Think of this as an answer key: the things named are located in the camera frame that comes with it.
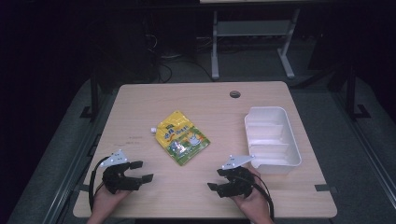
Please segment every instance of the white tray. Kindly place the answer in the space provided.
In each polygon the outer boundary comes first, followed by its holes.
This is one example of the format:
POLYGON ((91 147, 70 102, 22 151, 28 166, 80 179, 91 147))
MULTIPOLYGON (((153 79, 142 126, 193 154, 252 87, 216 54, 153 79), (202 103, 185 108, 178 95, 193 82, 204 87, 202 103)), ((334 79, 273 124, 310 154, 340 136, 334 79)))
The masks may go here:
POLYGON ((300 152, 282 107, 251 107, 245 116, 251 164, 261 174, 287 174, 301 164, 300 152))

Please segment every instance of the white bracket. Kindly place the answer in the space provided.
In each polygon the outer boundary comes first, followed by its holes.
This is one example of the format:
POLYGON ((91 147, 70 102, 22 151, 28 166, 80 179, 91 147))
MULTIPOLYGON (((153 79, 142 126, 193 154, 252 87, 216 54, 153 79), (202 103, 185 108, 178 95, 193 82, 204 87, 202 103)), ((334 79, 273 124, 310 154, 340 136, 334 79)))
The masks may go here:
POLYGON ((221 166, 221 169, 223 170, 230 170, 233 168, 236 168, 238 166, 241 166, 247 162, 250 162, 254 159, 254 155, 251 156, 233 156, 230 155, 230 159, 227 160, 227 162, 221 166))
POLYGON ((128 159, 125 157, 122 150, 119 149, 118 152, 111 154, 111 156, 107 158, 107 160, 100 163, 100 167, 108 167, 112 165, 123 164, 126 163, 127 161, 128 159))

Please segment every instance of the tabletop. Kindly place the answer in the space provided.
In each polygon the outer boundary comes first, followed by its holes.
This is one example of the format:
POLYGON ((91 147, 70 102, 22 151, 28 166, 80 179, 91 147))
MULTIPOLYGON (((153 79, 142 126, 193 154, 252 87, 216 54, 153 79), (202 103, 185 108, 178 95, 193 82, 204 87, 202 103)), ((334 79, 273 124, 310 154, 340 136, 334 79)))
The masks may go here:
MULTIPOLYGON (((120 88, 88 174, 99 160, 122 149, 129 161, 143 167, 127 176, 154 174, 125 199, 115 217, 134 218, 242 218, 228 198, 220 198, 206 183, 228 181, 216 172, 230 155, 248 155, 244 117, 253 106, 280 106, 290 120, 302 163, 287 175, 262 175, 274 201, 276 217, 334 217, 337 209, 329 191, 315 185, 326 181, 283 82, 228 82, 124 85, 120 88), (230 96, 239 91, 240 97, 230 96), (210 145, 178 165, 156 141, 150 129, 180 110, 210 140, 210 145)), ((104 168, 99 168, 95 187, 104 168)), ((87 175, 84 184, 89 184, 87 175)), ((76 217, 89 217, 88 192, 81 191, 76 217)))

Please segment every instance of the plastic refill pouch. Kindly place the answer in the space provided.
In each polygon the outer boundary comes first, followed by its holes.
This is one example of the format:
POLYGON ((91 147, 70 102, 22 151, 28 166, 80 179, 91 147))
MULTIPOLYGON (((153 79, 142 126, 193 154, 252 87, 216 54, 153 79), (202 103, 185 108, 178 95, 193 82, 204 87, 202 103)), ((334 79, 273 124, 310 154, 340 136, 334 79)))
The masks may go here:
POLYGON ((155 138, 179 165, 186 164, 210 143, 179 110, 158 125, 155 138))

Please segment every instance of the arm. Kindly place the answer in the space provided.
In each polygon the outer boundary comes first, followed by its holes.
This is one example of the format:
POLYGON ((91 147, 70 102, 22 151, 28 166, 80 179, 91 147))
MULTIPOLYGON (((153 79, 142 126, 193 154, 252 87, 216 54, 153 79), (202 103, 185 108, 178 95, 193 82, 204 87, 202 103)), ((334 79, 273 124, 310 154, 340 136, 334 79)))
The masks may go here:
MULTIPOLYGON (((253 168, 248 168, 254 175, 260 176, 260 173, 253 168)), ((256 184, 262 185, 259 178, 254 177, 256 184)), ((273 224, 270 218, 268 202, 259 193, 258 190, 253 189, 251 194, 244 198, 243 195, 231 197, 238 208, 245 214, 245 216, 254 224, 273 224)))
POLYGON ((130 190, 118 190, 110 193, 103 185, 95 193, 91 217, 87 224, 100 224, 108 218, 117 205, 131 193, 130 190))

